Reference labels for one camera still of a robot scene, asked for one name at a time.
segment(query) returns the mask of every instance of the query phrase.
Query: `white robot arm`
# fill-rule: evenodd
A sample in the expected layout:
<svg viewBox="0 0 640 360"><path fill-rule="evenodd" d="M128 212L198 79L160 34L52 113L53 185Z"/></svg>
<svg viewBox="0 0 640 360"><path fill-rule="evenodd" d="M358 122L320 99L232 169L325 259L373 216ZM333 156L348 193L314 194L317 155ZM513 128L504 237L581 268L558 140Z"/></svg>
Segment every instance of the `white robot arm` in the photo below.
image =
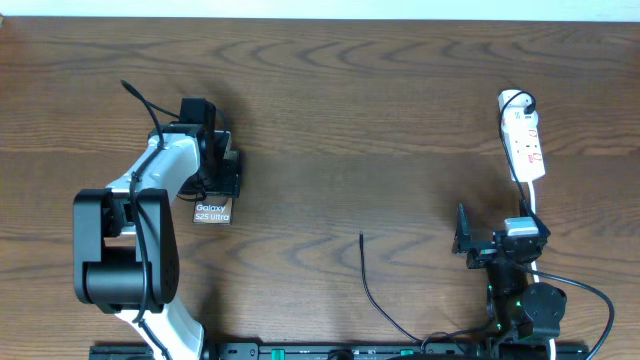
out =
<svg viewBox="0 0 640 360"><path fill-rule="evenodd" d="M176 295L170 206L178 194L237 197L238 152L231 150L228 131L215 131L212 103L185 98L174 115L178 121L161 127L150 109L156 106L123 85L147 106L156 129L124 175L104 189L82 190L74 200L76 295L131 324L155 360L208 358L204 327ZM120 235L136 235L136 247L105 246L105 238Z"/></svg>

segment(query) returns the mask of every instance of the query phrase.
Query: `green led light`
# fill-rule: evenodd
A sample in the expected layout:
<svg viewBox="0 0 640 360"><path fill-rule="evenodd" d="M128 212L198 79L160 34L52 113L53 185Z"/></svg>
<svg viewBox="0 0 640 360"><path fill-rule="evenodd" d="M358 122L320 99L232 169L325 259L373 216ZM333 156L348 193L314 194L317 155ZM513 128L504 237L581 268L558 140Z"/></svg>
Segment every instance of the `green led light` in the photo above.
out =
<svg viewBox="0 0 640 360"><path fill-rule="evenodd" d="M271 360L285 360L284 350L271 350Z"/></svg>

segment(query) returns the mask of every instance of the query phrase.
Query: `power strip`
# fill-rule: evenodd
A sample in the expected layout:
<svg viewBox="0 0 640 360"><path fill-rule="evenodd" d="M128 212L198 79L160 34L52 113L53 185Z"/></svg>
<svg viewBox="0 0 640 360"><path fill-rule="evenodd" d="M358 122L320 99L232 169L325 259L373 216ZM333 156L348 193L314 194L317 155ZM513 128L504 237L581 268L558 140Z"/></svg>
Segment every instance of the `power strip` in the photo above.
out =
<svg viewBox="0 0 640 360"><path fill-rule="evenodd" d="M505 90L498 96L500 110L520 90ZM545 174L542 148L538 137L538 112L525 114L524 109L531 105L529 95L520 94L513 99L502 116L501 128L513 168L520 182L531 182Z"/></svg>

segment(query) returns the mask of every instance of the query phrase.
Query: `black cable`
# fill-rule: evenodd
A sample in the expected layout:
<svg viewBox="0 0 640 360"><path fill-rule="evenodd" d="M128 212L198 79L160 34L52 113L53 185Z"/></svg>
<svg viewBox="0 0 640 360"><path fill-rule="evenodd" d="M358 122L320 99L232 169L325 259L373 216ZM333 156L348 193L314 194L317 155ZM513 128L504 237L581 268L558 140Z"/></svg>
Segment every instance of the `black cable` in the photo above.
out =
<svg viewBox="0 0 640 360"><path fill-rule="evenodd" d="M142 94L140 94L140 93L138 92L138 90L136 90L136 89L135 89L133 86L131 86L131 84L129 84L128 82L126 82L126 81L124 81L124 80L121 80L121 82L122 82L122 86L124 86L124 88L125 88L125 89L127 89L127 91L128 91L131 95L135 96L135 98L136 98L136 99L138 99L138 100L142 101L143 103L148 104L150 107L152 107L152 108L154 108L154 109L156 109L156 110L160 111L161 113L167 114L167 115L172 116L172 117L174 117L174 118L176 118L176 119L180 119L180 116L178 116L178 115L176 115L176 114L172 113L171 111L165 110L165 109L163 109L163 108L161 108L161 107L157 106L156 104L154 104L154 103L151 103L151 102L147 101L147 100L142 96Z"/></svg>
<svg viewBox="0 0 640 360"><path fill-rule="evenodd" d="M362 232L360 232L360 264L362 269L362 285L364 286L364 292L367 294L369 301L371 301L371 305L373 305L373 307L376 308L378 312L380 312L380 314L391 323L391 325L395 326L398 331L404 334L404 336L408 337L413 342L419 342L420 339L409 334L405 329L403 329L400 325L393 321L393 319L389 315L387 315L384 310L382 310L382 308L376 303L376 301L373 300L371 292L369 291L369 286L367 285L367 272L364 267L364 234Z"/></svg>
<svg viewBox="0 0 640 360"><path fill-rule="evenodd" d="M204 200L207 198L207 194L204 194L203 196L200 196L200 197L199 197L199 196L197 196L197 194L196 194L196 197L194 197L194 198L192 198L192 199L183 198L183 197L182 197L182 196L180 196L180 195L176 195L176 197L177 197L178 199L180 199L180 200L182 200L182 201L186 201L186 202L198 202L198 201L204 201Z"/></svg>
<svg viewBox="0 0 640 360"><path fill-rule="evenodd" d="M424 339L424 341L420 345L420 352L424 353L425 346L427 346L427 344L429 344L431 342L431 338L433 336L435 336L435 335L445 335L440 340L451 339L458 346L458 349L460 349L460 351L462 351L464 353L464 350L460 347L460 344L458 344L455 341L455 338L457 336L461 336L461 335L468 335L468 334L475 334L475 333L485 332L491 326L492 323L493 323L493 318L489 318L489 321L485 325L477 327L477 328L471 328L471 329L467 329L467 330L459 330L459 331L455 331L455 332L452 332L452 333L446 333L444 331L435 332L435 333L429 335L426 339Z"/></svg>
<svg viewBox="0 0 640 360"><path fill-rule="evenodd" d="M151 331L151 328L149 328L149 325L147 325L147 323L144 320L140 321L139 324L140 324L139 326L142 328L144 333L147 334L147 337L153 343L153 345L155 345L156 347L158 347L158 349L160 349L160 353L162 354L162 357L165 360L171 360L171 354L169 354L169 349L167 349L166 346L162 345L162 343L160 342L160 339L158 339L153 333L153 331Z"/></svg>
<svg viewBox="0 0 640 360"><path fill-rule="evenodd" d="M153 334L149 326L142 319L144 313L147 310L147 302L150 297L150 286L151 283L149 281L149 256L147 253L147 243L144 238L144 231L142 230L142 222L140 221L140 212L138 209L138 195L136 193L136 185L140 182L141 175L146 170L147 166L153 161L153 159L164 149L164 134L162 133L162 127L158 122L158 118L156 118L155 113L149 102L140 94L136 88L134 88L128 82L121 80L122 86L134 97L138 100L142 101L142 103L149 111L151 115L151 119L153 119L153 123L156 127L156 131L158 132L158 144L153 152L138 166L138 168L131 172L131 182L129 184L129 203L131 205L131 214L133 216L134 226L136 228L136 237L138 239L137 244L140 250L140 261L142 263L142 300L140 301L140 309L138 309L138 314L133 319L132 323L138 324L151 342L153 342L161 351L162 356L166 360L171 360L171 355L169 355L169 351L164 345L160 342L160 340Z"/></svg>
<svg viewBox="0 0 640 360"><path fill-rule="evenodd" d="M515 100L515 98L517 98L518 96L520 96L522 94L529 95L529 97L531 97L531 104L529 104L526 107L525 114L530 114L535 110L536 98L533 97L533 95L531 95L530 93L528 93L526 91L519 91L518 93L513 95L511 97L511 99L507 100L507 102L504 103L504 105L502 106L502 109L500 110L500 118L498 119L498 134L500 135L500 141L502 142L502 147L504 148L504 152L507 155L507 163L509 163L509 169L511 169L511 174L513 174L513 179L515 180L516 184L518 185L518 190L520 190L520 196L522 197L522 201L524 202L525 206L527 208L529 208L529 205L527 204L527 197L524 195L524 189L522 188L522 185L520 184L520 180L518 180L518 175L516 175L516 170L513 167L513 163L511 162L511 157L509 156L509 150L507 149L507 144L505 144L505 142L504 142L504 134L502 133L502 118L504 117L505 109L507 108L507 106L509 104L511 104L511 102L513 100Z"/></svg>
<svg viewBox="0 0 640 360"><path fill-rule="evenodd" d="M590 291L596 295L598 295L602 300L604 300L605 303L607 303L607 306L609 307L609 319L607 320L607 325L604 328L604 331L602 332L602 335L600 336L600 339L598 339L598 342L596 342L596 344L593 346L593 348L591 348L591 351L589 352L589 354L587 355L587 357L584 360L591 360L596 353L600 350L600 348L602 347L602 344L604 344L605 340L607 340L607 337L609 336L609 333L611 332L611 329L613 328L613 320L615 317L615 308L613 307L613 303L611 302L611 299L609 299L609 297L607 295L605 295L602 291L591 287L587 284L581 283L579 281L576 280L571 280L571 279L567 279L558 275L553 275L553 274L548 274L548 273L544 273L541 271L535 271L535 270L531 270L526 266L522 266L520 264L516 264L513 261L509 261L509 263L511 264L511 266L515 267L516 269L520 270L520 271L524 271L527 272L531 275L538 275L540 277L544 277L547 279L551 279L551 280L555 280L555 281L560 281L563 282L565 284L569 284L569 285L573 285L576 287L579 287L583 290L587 290Z"/></svg>

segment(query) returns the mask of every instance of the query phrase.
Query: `white cable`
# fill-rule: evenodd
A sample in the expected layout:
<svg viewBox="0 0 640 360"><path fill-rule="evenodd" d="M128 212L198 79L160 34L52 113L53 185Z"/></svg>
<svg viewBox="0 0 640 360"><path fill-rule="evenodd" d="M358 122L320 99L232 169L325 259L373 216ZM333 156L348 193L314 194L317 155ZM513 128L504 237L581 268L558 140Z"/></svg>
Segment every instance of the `white cable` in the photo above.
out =
<svg viewBox="0 0 640 360"><path fill-rule="evenodd" d="M527 182L527 185L529 185L529 206L531 206L531 211L533 211L533 213L535 214L536 213L536 191L533 188L533 181ZM538 267L536 266L535 261L531 262L531 270L538 271ZM538 277L538 275L533 275L533 282L540 282L540 278Z"/></svg>
<svg viewBox="0 0 640 360"><path fill-rule="evenodd" d="M533 188L533 181L527 182L529 185L529 206L531 206L531 211L536 213L536 192ZM538 271L538 266L535 261L531 262L531 270ZM533 282L540 282L540 277L538 275L533 275ZM556 341L554 339L549 340L549 360L556 360Z"/></svg>
<svg viewBox="0 0 640 360"><path fill-rule="evenodd" d="M527 182L529 185L529 205L531 206L531 211L535 214L536 211L536 191L533 188L533 181Z"/></svg>

